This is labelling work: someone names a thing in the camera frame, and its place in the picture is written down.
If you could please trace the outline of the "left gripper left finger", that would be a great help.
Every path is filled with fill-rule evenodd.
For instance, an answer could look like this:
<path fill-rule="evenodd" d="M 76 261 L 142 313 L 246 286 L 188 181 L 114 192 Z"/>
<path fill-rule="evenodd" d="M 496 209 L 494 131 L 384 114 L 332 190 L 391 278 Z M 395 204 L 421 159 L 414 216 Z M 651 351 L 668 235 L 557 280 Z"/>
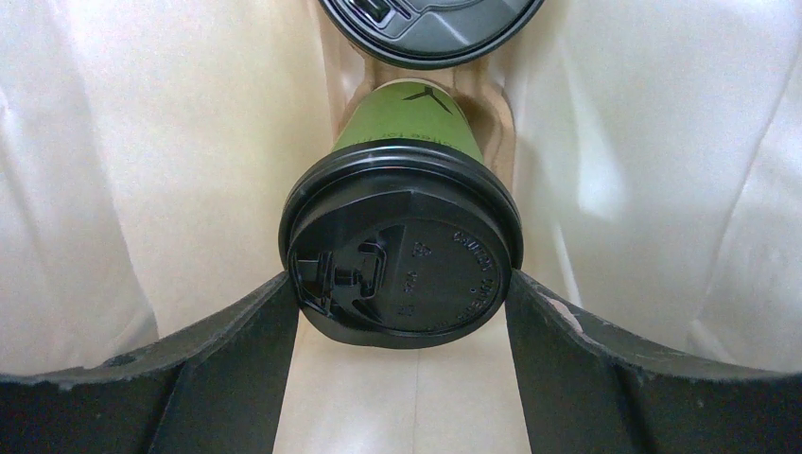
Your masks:
<path fill-rule="evenodd" d="M 5 453 L 270 453 L 298 324 L 280 274 L 92 368 L 1 378 Z"/>

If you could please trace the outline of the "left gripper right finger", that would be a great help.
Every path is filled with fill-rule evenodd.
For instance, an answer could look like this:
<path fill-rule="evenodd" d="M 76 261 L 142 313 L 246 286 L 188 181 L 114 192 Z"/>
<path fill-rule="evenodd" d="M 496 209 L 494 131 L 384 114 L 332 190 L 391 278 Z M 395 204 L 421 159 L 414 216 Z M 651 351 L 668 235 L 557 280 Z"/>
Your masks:
<path fill-rule="evenodd" d="M 534 453 L 797 453 L 801 376 L 641 338 L 527 274 L 506 305 Z"/>

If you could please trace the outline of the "black plastic cup lid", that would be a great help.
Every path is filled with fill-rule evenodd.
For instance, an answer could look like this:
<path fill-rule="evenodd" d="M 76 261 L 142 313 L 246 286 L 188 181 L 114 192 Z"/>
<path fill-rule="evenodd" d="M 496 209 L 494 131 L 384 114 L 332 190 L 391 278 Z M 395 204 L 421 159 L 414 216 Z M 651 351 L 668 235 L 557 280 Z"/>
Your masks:
<path fill-rule="evenodd" d="M 291 189 L 279 251 L 326 337 L 422 349 L 476 331 L 522 265 L 521 218 L 481 160 L 412 139 L 331 152 Z"/>

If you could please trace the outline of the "brown paper bag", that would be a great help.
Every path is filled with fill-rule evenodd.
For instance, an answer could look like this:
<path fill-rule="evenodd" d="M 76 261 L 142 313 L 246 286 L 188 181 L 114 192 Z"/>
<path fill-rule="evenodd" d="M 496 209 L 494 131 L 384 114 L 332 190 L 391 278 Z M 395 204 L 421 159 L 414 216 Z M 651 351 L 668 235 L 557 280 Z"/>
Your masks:
<path fill-rule="evenodd" d="M 314 1 L 1 5 L 1 378 L 92 369 L 282 274 L 331 148 Z M 548 1 L 488 57 L 523 273 L 643 339 L 801 376 L 801 5 Z M 505 306 L 425 350 L 298 324 L 270 453 L 534 453 Z"/>

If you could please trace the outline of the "green paper coffee cup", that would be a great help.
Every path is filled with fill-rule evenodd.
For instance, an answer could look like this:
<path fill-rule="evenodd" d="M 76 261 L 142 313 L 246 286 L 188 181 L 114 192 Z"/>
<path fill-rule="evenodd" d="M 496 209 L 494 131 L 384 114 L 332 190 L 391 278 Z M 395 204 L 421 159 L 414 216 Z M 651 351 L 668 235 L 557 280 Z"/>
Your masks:
<path fill-rule="evenodd" d="M 446 91 L 422 79 L 388 82 L 365 96 L 333 149 L 387 139 L 432 142 L 484 162 L 461 107 Z"/>

